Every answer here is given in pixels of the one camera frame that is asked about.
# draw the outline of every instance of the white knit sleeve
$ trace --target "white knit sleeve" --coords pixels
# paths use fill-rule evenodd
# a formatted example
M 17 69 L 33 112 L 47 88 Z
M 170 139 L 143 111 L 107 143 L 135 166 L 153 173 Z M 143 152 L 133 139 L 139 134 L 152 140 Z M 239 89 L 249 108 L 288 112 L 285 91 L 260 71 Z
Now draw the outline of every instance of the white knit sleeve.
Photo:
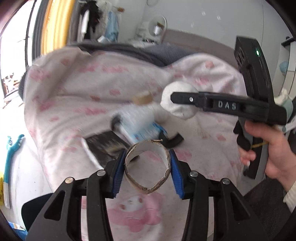
M 287 204 L 291 212 L 294 211 L 294 208 L 296 206 L 296 182 L 285 195 L 283 202 Z

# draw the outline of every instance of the person's wrist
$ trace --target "person's wrist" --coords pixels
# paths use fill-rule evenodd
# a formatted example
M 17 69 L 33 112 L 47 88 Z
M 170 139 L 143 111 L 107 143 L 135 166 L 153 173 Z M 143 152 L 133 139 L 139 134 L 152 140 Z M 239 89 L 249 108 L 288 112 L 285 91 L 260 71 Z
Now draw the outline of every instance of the person's wrist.
M 289 164 L 285 170 L 281 171 L 279 178 L 277 178 L 286 192 L 291 189 L 296 181 L 296 156 L 292 154 L 287 163 Z

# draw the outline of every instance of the blue gripper pad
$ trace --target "blue gripper pad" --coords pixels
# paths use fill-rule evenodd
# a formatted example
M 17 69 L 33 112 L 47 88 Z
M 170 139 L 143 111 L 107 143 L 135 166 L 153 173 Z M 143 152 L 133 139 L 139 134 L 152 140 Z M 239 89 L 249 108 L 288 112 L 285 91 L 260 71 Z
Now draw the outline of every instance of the blue gripper pad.
M 185 196 L 184 186 L 183 186 L 183 177 L 177 165 L 178 159 L 176 159 L 176 155 L 173 150 L 169 151 L 170 153 L 170 160 L 172 165 L 171 175 L 174 182 L 176 193 L 182 199 Z
M 124 174 L 124 159 L 126 157 L 126 150 L 122 153 L 117 170 L 115 172 L 114 178 L 113 178 L 113 188 L 112 193 L 113 196 L 116 197 L 117 193 L 119 193 L 120 185 L 122 182 L 123 174 Z

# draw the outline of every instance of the pink and white blanket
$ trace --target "pink and white blanket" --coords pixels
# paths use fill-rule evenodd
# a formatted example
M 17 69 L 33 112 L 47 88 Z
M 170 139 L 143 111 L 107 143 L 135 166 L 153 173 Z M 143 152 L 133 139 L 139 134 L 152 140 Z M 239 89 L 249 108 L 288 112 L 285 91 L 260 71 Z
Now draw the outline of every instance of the pink and white blanket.
M 118 53 L 98 51 L 90 55 L 77 47 L 65 47 L 37 59 L 26 76 L 25 122 L 51 189 L 55 191 L 69 176 L 87 178 L 98 169 L 83 149 L 81 137 L 108 130 L 114 112 L 129 105 L 139 92 L 150 90 L 160 102 L 164 87 L 177 80 L 200 91 L 246 95 L 237 70 L 203 53 L 163 68 Z M 185 139 L 175 149 L 179 160 L 207 178 L 227 177 L 236 184 L 242 174 L 232 132 L 236 121 L 233 116 L 198 112 L 186 121 L 171 116 L 163 126 L 169 134 L 179 132 Z M 162 165 L 152 153 L 148 158 Z M 135 173 L 148 183 L 155 182 L 159 174 L 161 168 L 152 168 L 149 163 Z M 150 195 L 137 193 L 124 178 L 117 197 L 107 200 L 107 209 L 115 241 L 179 241 L 188 201 L 179 199 L 170 177 Z M 211 215 L 209 234 L 213 222 Z M 85 209 L 82 237 L 87 240 Z

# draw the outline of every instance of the human hand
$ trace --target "human hand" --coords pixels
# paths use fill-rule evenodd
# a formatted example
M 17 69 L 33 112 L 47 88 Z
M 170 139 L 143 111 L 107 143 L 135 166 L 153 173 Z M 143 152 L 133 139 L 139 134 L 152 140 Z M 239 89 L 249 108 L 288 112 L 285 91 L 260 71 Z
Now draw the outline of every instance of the human hand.
M 254 137 L 269 142 L 268 160 L 265 173 L 272 179 L 277 179 L 288 192 L 296 181 L 296 156 L 282 132 L 264 123 L 245 122 L 245 130 Z M 239 147 L 241 162 L 248 166 L 255 160 L 256 153 L 245 151 Z

